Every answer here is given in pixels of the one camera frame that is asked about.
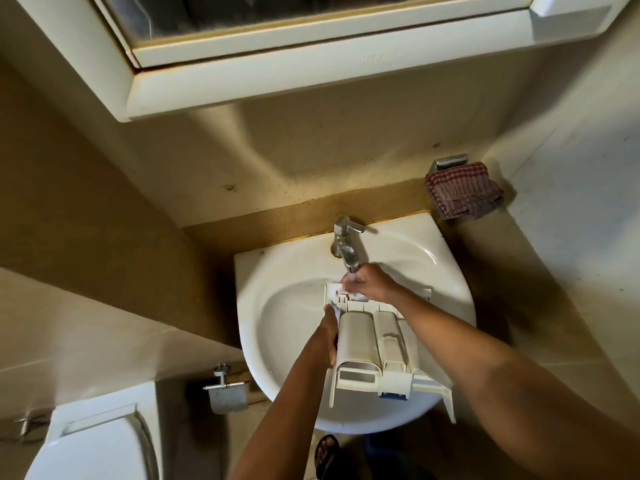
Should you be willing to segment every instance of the foot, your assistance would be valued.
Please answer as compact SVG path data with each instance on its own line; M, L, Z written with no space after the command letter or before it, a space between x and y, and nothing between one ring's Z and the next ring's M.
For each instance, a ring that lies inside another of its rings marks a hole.
M338 445L331 435L322 438L316 446L314 463L316 465L316 476L318 480L322 479L325 471L327 471L327 468L332 464L335 459L335 453L339 448L340 445Z

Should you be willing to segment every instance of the faucet handle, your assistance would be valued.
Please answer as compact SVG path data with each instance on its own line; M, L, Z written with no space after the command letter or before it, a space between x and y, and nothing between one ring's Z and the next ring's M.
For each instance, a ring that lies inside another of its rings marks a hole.
M348 216L338 217L333 224L333 232L340 237L346 236L349 233L349 229L361 234L366 231L366 228L362 224L353 222Z

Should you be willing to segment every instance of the toilet lid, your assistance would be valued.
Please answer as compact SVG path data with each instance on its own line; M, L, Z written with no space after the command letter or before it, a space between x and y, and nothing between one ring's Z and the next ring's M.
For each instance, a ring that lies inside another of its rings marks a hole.
M25 480L153 480L151 448L140 422L121 417L44 443Z

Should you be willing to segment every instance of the hand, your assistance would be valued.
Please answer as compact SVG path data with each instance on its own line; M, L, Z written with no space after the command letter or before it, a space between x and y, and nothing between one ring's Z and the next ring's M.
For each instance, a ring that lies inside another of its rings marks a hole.
M329 364L335 365L337 351L335 349L335 338L338 336L338 318L335 316L335 310L331 305L324 306L324 317L318 325L316 334L326 345L329 354Z
M389 295L402 288L377 264L364 263L355 274L356 281L348 280L348 274L343 277L342 288L350 293L360 293L369 299L388 303Z

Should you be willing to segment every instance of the sink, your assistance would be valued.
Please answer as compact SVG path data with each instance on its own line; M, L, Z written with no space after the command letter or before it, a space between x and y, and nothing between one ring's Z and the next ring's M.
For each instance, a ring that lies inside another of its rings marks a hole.
M353 235L361 262L379 262L411 289L432 288L431 302L476 325L467 282L428 213L367 226ZM323 315L324 285L346 270L332 256L333 234L316 235L235 256L237 311L245 361L258 386L274 400L291 366ZM337 390L329 408L329 370L316 428L366 434L395 428L434 407L441 396L412 392L409 401Z

